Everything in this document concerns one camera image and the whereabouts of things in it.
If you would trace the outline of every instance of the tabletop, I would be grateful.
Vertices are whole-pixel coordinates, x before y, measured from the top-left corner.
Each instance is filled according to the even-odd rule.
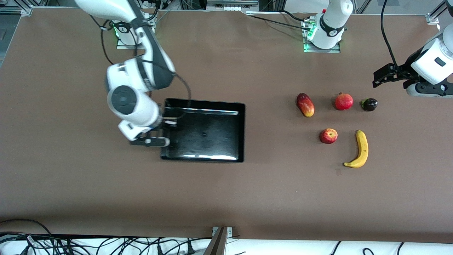
[[[130,146],[117,129],[90,17],[34,9],[0,69],[0,217],[65,234],[200,236],[226,225],[254,239],[453,242],[453,100],[410,97],[402,83],[372,88],[391,61],[379,20],[352,15],[341,53],[317,54],[304,53],[299,29],[240,12],[165,15],[156,36],[193,98],[246,105],[243,163],[178,162]],[[385,23],[400,64],[437,33],[423,16]],[[114,63],[132,57],[112,31],[105,41]],[[340,92],[352,109],[333,108]],[[295,106],[299,93],[313,117]],[[158,103],[186,96],[179,81],[153,93]],[[374,112],[361,110],[366,98],[379,101]],[[338,131],[335,143],[319,141],[325,128]],[[368,161],[346,168],[358,129]]]

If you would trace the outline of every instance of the yellow banana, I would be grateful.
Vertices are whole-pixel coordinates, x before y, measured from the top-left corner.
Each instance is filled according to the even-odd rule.
[[[344,163],[345,167],[359,168],[365,165],[368,158],[368,141],[362,130],[356,132],[357,144],[359,146],[359,156],[351,162]]]

